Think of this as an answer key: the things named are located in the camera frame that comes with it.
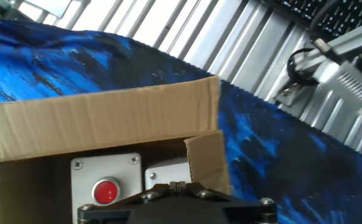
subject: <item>cable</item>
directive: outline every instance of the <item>cable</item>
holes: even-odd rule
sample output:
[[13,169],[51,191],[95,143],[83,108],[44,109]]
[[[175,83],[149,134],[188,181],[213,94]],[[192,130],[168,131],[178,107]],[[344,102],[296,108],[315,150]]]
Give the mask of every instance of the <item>cable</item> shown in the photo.
[[300,53],[306,53],[310,52],[311,48],[303,48],[300,50],[296,50],[292,53],[292,55],[289,57],[289,60],[287,61],[286,70],[287,74],[290,78],[290,80],[293,81],[293,83],[297,83],[300,86],[315,86],[318,85],[318,81],[312,78],[312,73],[310,74],[301,74],[298,71],[295,70],[295,63],[294,63],[294,56]]
[[337,64],[341,65],[345,58],[338,55],[319,35],[318,32],[318,24],[322,22],[325,18],[325,16],[332,12],[340,3],[341,0],[328,0],[327,3],[321,8],[321,10],[318,11],[317,15],[314,17],[314,19],[311,22],[310,25],[310,38],[311,42],[318,48],[318,50],[326,56],[326,58],[329,58],[333,62],[336,62]]
[[318,24],[323,21],[326,14],[333,11],[337,4],[339,3],[339,0],[328,0],[326,4],[317,12],[315,17],[312,19],[311,25],[310,25],[310,35],[311,39],[315,40],[317,38],[320,38],[319,32],[318,32]]

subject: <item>black keyboard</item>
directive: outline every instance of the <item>black keyboard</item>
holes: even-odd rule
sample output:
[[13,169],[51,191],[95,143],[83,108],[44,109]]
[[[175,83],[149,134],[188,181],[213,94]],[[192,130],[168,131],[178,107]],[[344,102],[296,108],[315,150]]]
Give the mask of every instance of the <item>black keyboard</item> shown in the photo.
[[[316,13],[326,0],[261,0],[296,24],[309,29]],[[329,12],[318,24],[322,38],[333,40],[362,26],[362,0],[342,0],[337,9]]]

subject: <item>blue cloth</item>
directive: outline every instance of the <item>blue cloth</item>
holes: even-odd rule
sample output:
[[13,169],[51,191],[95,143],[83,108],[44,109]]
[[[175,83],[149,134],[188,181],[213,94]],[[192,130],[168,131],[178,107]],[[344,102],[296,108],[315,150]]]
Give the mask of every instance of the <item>blue cloth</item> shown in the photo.
[[[198,80],[207,72],[113,34],[0,22],[0,102]],[[279,202],[279,223],[362,223],[362,156],[221,84],[234,194]]]

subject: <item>metal rack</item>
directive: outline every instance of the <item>metal rack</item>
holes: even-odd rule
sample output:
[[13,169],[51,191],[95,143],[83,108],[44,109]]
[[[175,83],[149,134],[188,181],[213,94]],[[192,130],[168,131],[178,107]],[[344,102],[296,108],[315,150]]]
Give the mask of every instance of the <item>metal rack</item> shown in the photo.
[[362,154],[362,118],[331,90],[308,88],[292,106],[274,99],[287,80],[289,56],[309,37],[257,0],[81,0],[71,1],[61,19],[27,2],[16,4],[37,22],[115,33],[158,48],[279,105]]

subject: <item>black metal bracket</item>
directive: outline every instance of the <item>black metal bracket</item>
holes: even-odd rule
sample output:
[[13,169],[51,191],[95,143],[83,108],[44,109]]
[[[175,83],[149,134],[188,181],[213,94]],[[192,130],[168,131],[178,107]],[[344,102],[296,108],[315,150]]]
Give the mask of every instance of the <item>black metal bracket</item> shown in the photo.
[[112,205],[78,209],[78,224],[115,223],[277,223],[277,204],[269,198],[247,202],[200,183],[172,182]]

